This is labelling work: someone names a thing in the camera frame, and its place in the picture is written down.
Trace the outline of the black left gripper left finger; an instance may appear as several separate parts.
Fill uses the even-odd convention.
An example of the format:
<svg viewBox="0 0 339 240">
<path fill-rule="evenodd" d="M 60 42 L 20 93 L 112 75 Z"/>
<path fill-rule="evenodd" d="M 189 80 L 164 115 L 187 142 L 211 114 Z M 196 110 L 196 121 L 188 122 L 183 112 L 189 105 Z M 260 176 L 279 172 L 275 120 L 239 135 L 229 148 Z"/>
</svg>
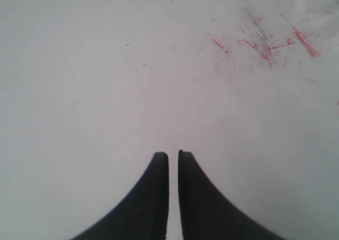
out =
<svg viewBox="0 0 339 240">
<path fill-rule="evenodd" d="M 168 210 L 168 155 L 156 152 L 120 203 L 74 239 L 165 239 Z"/>
</svg>

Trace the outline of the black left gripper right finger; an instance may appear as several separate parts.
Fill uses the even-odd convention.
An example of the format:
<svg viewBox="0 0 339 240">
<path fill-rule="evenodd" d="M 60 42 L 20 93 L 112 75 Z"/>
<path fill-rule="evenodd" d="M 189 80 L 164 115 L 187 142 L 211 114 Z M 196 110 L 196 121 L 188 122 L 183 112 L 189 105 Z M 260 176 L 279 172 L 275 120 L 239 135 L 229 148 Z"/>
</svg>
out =
<svg viewBox="0 0 339 240">
<path fill-rule="evenodd" d="M 179 150 L 178 195 L 184 239 L 281 239 L 241 212 L 206 176 L 191 152 Z"/>
</svg>

